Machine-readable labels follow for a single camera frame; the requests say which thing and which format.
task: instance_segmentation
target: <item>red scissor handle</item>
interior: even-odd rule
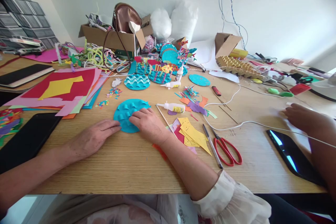
[[[230,163],[226,162],[219,154],[218,150],[217,150],[217,143],[219,144],[219,146],[222,148],[222,150],[224,151],[224,153],[228,156],[229,160],[230,160]],[[228,145],[230,145],[234,151],[237,153],[237,156],[238,156],[238,160],[237,161],[236,159],[234,159],[234,157],[231,155],[228,147],[226,146],[226,143]],[[217,139],[215,138],[214,139],[214,146],[215,146],[215,149],[216,149],[216,152],[218,154],[218,157],[220,158],[220,160],[226,164],[227,166],[234,166],[235,164],[237,165],[240,165],[243,163],[243,158],[241,157],[241,154],[239,153],[239,151],[237,150],[237,148],[232,144],[230,143],[229,141],[227,141],[226,139],[224,138],[220,138],[220,139]]]

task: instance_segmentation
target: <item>glue bottle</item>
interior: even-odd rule
[[[166,88],[179,88],[181,86],[181,82],[167,82],[166,84],[160,85],[160,86],[165,86]]]
[[[181,81],[182,75],[183,75],[183,64],[176,73],[175,81]]]
[[[164,107],[173,112],[183,113],[185,111],[185,106],[178,103],[165,103],[165,104],[157,104],[158,106]]]

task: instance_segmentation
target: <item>notebook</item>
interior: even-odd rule
[[[35,64],[0,76],[0,86],[16,88],[55,69],[49,65]]]

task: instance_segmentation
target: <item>smartphone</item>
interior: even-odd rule
[[[267,130],[266,132],[287,167],[294,175],[319,186],[327,187],[321,175],[289,136],[274,130]]]
[[[56,113],[40,113],[34,115],[20,131],[0,149],[0,174],[36,157],[50,134],[62,119],[62,117],[55,115]]]

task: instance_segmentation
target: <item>white plastic bag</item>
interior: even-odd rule
[[[198,7],[180,1],[171,16],[171,37],[175,40],[186,37],[189,47],[198,19]]]
[[[150,15],[150,22],[153,28],[153,37],[157,42],[166,40],[172,33],[172,21],[165,9],[156,9]]]

